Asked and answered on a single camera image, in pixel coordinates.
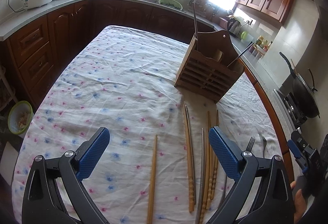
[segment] fork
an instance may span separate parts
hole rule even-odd
[[[255,138],[254,137],[251,137],[251,139],[249,140],[249,143],[248,143],[248,145],[246,147],[246,151],[249,151],[249,152],[252,151],[254,142],[255,142]]]

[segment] blue gripper pad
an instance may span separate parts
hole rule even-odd
[[[100,127],[88,141],[83,142],[77,149],[74,164],[77,170],[76,178],[79,181],[89,178],[107,148],[109,139],[108,129]]]
[[[217,126],[210,129],[208,137],[225,173],[237,182],[241,176],[240,171],[243,162],[241,149],[234,141],[229,140]]]

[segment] pot handle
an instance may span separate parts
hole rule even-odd
[[[311,73],[311,77],[312,77],[312,83],[313,83],[313,87],[311,88],[312,89],[312,91],[314,92],[314,91],[317,91],[318,92],[318,90],[314,87],[314,78],[313,78],[313,74],[312,74],[312,72],[311,72],[311,70],[308,68],[308,70],[309,70],[309,72]]]
[[[279,52],[280,56],[283,57],[283,59],[285,60],[285,62],[287,63],[288,67],[289,67],[289,70],[290,70],[290,74],[292,75],[292,77],[295,79],[296,78],[296,74],[294,73],[293,69],[292,69],[292,66],[289,62],[289,60],[287,59],[287,57],[282,53],[282,52]]]

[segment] pan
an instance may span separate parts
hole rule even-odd
[[[294,73],[292,66],[289,60],[287,59],[287,57],[281,52],[279,52],[279,54],[286,61],[290,70],[290,74],[294,78],[293,94],[300,109],[303,111],[304,115],[307,116],[308,118],[315,118],[316,116],[319,116],[320,113],[319,113],[318,105],[314,98],[314,91],[318,91],[318,90],[314,88],[314,78],[311,70],[308,69],[312,77],[312,82],[313,82],[312,88],[306,84],[306,82],[303,80],[301,75]]]

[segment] screw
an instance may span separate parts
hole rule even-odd
[[[42,156],[41,155],[37,155],[34,160],[36,162],[39,162],[40,160],[42,160]]]
[[[245,157],[251,157],[251,156],[252,156],[252,153],[249,152],[249,151],[244,151],[243,155],[244,155]]]
[[[65,157],[71,157],[72,155],[74,155],[74,152],[72,150],[69,150],[65,153]]]
[[[277,160],[277,161],[281,161],[281,160],[282,160],[282,158],[281,158],[280,155],[275,155],[274,158],[275,158],[275,160]]]

